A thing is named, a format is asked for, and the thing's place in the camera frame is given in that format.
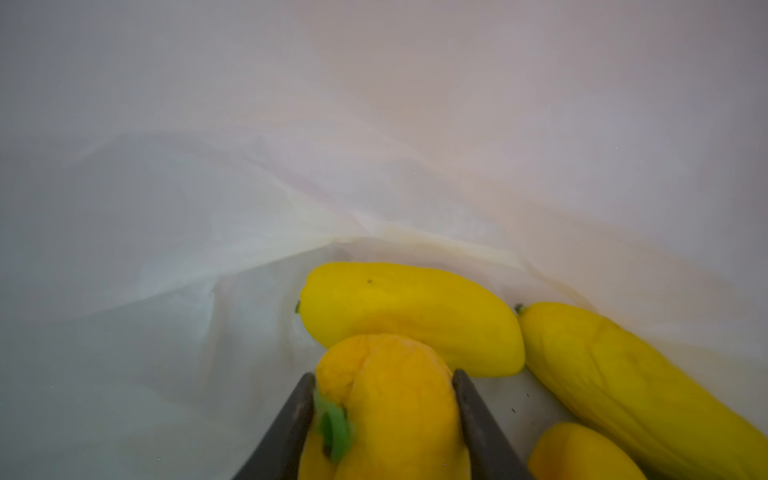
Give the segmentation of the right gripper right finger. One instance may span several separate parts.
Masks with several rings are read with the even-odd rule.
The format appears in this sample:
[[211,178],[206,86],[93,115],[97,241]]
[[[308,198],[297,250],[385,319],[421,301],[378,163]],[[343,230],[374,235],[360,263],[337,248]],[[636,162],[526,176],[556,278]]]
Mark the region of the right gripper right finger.
[[533,475],[511,446],[469,375],[457,369],[452,386],[469,453],[471,479],[533,480]]

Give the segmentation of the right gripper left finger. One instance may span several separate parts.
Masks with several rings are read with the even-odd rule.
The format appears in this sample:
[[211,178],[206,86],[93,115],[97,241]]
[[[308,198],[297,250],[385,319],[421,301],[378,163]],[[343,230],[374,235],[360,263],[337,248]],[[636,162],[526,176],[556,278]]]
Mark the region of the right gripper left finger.
[[305,373],[233,480],[296,480],[314,415],[315,375]]

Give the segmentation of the yellow lemon fruit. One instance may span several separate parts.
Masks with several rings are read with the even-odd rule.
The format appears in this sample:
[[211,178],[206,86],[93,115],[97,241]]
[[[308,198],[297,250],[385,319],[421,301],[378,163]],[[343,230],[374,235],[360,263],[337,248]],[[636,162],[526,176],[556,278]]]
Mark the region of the yellow lemon fruit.
[[545,431],[527,467],[535,479],[647,479],[614,442],[573,422],[560,422]]

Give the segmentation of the yellow bell pepper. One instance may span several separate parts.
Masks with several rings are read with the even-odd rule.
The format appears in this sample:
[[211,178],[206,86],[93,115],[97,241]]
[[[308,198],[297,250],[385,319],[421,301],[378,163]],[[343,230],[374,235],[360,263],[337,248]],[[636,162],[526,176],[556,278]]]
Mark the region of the yellow bell pepper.
[[299,478],[470,478],[453,376],[432,348],[358,335],[331,347],[314,374]]

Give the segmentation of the yellow starfruit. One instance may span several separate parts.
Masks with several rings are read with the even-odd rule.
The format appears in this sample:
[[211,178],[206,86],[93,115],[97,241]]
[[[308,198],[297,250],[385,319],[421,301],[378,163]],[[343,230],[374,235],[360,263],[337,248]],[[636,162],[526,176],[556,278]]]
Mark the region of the yellow starfruit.
[[474,377],[513,376],[526,362],[513,309],[445,270],[326,263],[306,277],[297,307],[305,329],[326,348],[357,335],[393,334],[428,345],[451,369]]

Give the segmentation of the white plastic bag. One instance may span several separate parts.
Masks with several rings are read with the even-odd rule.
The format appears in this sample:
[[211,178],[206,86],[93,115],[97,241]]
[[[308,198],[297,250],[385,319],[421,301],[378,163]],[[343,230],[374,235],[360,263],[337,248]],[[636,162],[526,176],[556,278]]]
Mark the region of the white plastic bag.
[[765,429],[766,3],[2,3],[3,478],[232,477],[339,260],[592,308]]

